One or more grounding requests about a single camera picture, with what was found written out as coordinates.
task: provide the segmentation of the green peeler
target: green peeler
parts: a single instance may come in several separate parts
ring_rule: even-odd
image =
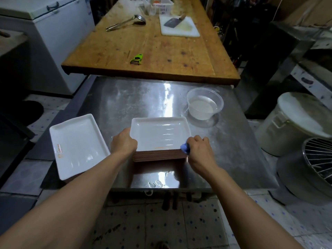
[[[143,54],[138,54],[135,56],[135,58],[133,58],[130,63],[134,64],[134,65],[140,65],[141,64],[141,60],[143,58]]]

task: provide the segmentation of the cleaver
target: cleaver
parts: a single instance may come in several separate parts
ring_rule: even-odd
[[[168,20],[164,26],[169,27],[169,28],[175,28],[179,23],[181,23],[185,19],[186,15],[180,16],[180,18],[171,18]]]

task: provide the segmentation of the metal grate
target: metal grate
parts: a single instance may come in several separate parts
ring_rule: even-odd
[[[332,141],[313,138],[304,147],[307,163],[332,185]]]

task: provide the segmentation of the hand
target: hand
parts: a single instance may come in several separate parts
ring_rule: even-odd
[[[137,149],[137,141],[130,137],[130,127],[125,128],[118,135],[114,136],[110,143],[110,152],[131,155]]]
[[[189,137],[187,143],[190,146],[188,162],[193,171],[204,178],[208,173],[213,173],[218,169],[209,138],[204,137],[202,139],[199,135],[196,135],[195,137]]]

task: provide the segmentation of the plastic basket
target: plastic basket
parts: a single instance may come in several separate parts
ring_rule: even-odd
[[[151,3],[151,0],[143,0],[144,7],[148,12],[149,16],[158,15],[169,15],[171,13],[172,6],[174,3],[171,0],[155,0],[160,3]]]

